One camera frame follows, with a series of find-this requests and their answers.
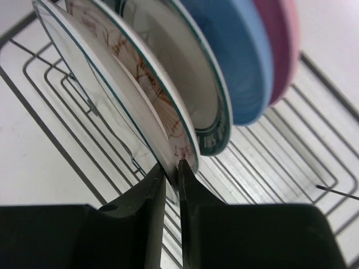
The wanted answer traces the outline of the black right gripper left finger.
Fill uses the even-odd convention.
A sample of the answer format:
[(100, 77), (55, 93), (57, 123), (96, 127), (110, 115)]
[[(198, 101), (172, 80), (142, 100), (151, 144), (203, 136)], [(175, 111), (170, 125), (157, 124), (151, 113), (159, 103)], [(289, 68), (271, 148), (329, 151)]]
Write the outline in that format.
[(159, 268), (164, 170), (112, 202), (1, 207), (2, 268)]

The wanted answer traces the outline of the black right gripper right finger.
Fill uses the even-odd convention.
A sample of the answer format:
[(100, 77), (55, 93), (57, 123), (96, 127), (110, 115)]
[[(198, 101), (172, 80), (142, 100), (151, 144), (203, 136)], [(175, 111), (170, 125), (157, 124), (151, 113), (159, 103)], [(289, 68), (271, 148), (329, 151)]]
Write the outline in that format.
[(184, 268), (346, 268), (329, 223), (308, 204), (231, 205), (178, 166)]

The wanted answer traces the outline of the grey wire dish rack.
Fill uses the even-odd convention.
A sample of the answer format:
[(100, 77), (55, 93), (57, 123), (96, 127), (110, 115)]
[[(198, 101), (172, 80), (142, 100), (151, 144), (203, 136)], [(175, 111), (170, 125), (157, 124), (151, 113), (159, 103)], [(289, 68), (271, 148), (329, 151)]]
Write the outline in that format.
[[(120, 145), (70, 78), (34, 13), (1, 22), (1, 204), (99, 207), (138, 183), (151, 153)], [(227, 148), (201, 159), (198, 180), (228, 203), (311, 203), (358, 267), (358, 113), (309, 58), (278, 105)]]

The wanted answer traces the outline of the clear glass plate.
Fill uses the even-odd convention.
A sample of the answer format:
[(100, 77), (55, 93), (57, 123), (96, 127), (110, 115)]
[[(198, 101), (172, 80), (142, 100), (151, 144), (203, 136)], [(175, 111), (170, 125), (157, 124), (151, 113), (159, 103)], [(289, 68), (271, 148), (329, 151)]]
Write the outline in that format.
[(177, 164), (163, 124), (122, 63), (73, 16), (51, 1), (33, 1), (40, 23), (81, 91), (125, 136), (127, 151), (146, 147), (167, 177), (167, 197), (179, 205)]

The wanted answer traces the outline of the white plate orange sunburst pattern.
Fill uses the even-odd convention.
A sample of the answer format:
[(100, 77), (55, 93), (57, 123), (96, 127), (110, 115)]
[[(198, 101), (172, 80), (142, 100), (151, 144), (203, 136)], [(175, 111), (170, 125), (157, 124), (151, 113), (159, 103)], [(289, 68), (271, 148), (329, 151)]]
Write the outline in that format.
[(157, 112), (175, 161), (185, 159), (197, 172), (200, 149), (190, 115), (174, 83), (140, 35), (103, 1), (66, 1), (66, 10), (128, 69)]

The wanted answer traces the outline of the white plate green lettered rim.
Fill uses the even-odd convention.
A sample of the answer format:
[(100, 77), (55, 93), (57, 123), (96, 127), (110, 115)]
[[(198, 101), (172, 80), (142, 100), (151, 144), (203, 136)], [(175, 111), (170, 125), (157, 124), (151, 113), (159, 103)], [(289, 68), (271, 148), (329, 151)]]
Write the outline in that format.
[(228, 88), (188, 10), (181, 1), (121, 1), (119, 14), (168, 72), (190, 114), (201, 154), (221, 153), (233, 124)]

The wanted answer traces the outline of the blue plastic plate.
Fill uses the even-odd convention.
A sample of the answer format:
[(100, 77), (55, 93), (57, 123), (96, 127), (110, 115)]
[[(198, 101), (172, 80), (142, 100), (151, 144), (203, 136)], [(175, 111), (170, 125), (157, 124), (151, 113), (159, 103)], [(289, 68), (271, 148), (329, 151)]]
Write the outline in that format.
[(182, 1), (206, 37), (227, 83), (233, 121), (257, 121), (273, 92), (274, 63), (253, 1)]

